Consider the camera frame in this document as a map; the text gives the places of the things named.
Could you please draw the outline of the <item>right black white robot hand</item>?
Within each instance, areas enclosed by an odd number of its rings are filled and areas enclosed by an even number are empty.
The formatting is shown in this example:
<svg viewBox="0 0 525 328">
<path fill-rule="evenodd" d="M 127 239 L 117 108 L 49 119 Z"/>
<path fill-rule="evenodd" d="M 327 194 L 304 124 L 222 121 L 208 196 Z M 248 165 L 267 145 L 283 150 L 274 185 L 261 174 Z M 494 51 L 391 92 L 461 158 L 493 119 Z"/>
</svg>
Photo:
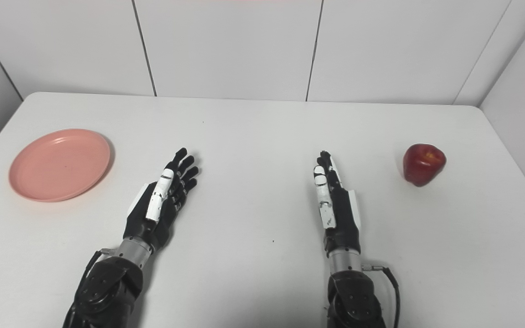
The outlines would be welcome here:
<svg viewBox="0 0 525 328">
<path fill-rule="evenodd" d="M 324 251 L 361 252 L 360 233 L 356 224 L 359 216 L 354 191 L 343 187 L 333 156 L 321 151 L 313 170 L 319 217 L 324 229 Z"/>
</svg>

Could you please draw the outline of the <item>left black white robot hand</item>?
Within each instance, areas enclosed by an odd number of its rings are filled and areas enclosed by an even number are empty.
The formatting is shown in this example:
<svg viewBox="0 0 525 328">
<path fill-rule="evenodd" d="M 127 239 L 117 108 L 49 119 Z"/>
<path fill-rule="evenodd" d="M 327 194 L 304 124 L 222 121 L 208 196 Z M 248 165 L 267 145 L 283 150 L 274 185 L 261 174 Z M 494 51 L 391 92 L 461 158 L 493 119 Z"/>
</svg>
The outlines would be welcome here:
<svg viewBox="0 0 525 328">
<path fill-rule="evenodd" d="M 188 194 L 197 185 L 198 173 L 194 156 L 186 148 L 179 149 L 158 180 L 142 187 L 127 216 L 123 238 L 143 241 L 152 252 L 162 249 Z"/>
</svg>

